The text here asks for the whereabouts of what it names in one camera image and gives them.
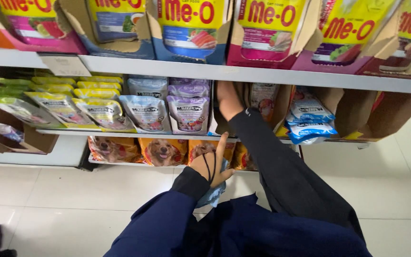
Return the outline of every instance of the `white tile floor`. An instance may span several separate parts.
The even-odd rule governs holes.
[[[306,163],[355,208],[370,252],[411,256],[411,119],[367,149],[322,143]],[[179,169],[111,166],[96,172],[0,167],[4,247],[20,257],[102,256],[142,204],[168,190]],[[237,173],[221,201],[257,192],[256,173]],[[203,217],[210,208],[197,209]]]

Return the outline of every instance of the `blue cloth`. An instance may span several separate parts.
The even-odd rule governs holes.
[[[229,161],[223,158],[223,162],[221,163],[220,173],[225,171],[226,166],[228,165],[228,162]],[[220,195],[223,192],[225,192],[225,189],[226,189],[226,181],[218,185],[218,187],[216,188],[209,189],[207,193],[205,193],[205,195],[201,199],[199,199],[198,204],[196,205],[196,208],[201,208],[208,204],[212,205],[213,207],[216,207],[216,205],[218,204],[218,200],[220,199]]]
[[[104,256],[371,256],[353,230],[273,213],[257,199],[220,203],[198,222],[193,198],[161,193],[134,213]]]

